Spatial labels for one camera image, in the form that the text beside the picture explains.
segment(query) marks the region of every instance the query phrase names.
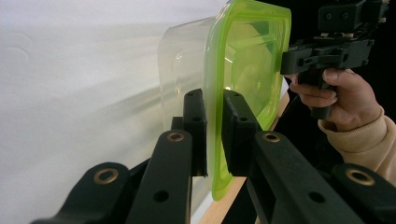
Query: white wall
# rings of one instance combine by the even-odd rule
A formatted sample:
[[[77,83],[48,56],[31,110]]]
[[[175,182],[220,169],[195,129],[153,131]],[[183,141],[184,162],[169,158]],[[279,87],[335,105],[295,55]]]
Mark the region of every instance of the white wall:
[[[159,41],[225,2],[0,0],[0,223],[53,216],[96,164],[147,159]]]

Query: clear plastic lid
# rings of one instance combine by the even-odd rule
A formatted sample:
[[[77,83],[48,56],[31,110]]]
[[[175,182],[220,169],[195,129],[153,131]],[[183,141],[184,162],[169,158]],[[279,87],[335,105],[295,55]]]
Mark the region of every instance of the clear plastic lid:
[[[207,118],[207,159],[212,197],[233,181],[221,143],[223,90],[242,93],[264,130],[276,116],[287,51],[290,11],[253,0],[228,2],[216,18],[168,29],[159,47],[163,124],[182,115],[184,94],[202,89]]]

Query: person's arm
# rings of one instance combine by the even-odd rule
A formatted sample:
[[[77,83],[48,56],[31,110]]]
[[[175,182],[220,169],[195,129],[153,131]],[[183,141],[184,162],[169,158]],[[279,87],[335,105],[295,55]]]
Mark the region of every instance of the person's arm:
[[[368,167],[396,186],[396,126],[384,116],[371,86],[350,69],[326,69],[324,80],[336,91],[299,84],[291,78],[290,89],[309,107],[331,105],[328,119],[318,122],[344,162]]]

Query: beige sleeve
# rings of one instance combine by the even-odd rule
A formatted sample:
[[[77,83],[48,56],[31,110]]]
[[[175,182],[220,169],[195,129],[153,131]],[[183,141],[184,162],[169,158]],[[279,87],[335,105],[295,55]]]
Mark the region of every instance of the beige sleeve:
[[[359,129],[338,133],[325,121],[318,122],[344,162],[372,169],[396,187],[396,125],[383,114]]]

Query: transparent plastic container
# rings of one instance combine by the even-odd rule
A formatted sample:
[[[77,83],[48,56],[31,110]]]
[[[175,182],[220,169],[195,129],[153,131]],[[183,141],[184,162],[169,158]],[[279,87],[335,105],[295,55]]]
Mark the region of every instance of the transparent plastic container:
[[[233,177],[221,143],[223,90],[242,93],[264,130],[275,119],[290,11],[253,0],[228,2],[215,18],[169,28],[159,46],[163,124],[182,116],[183,97],[202,89],[207,118],[208,183],[220,200]]]

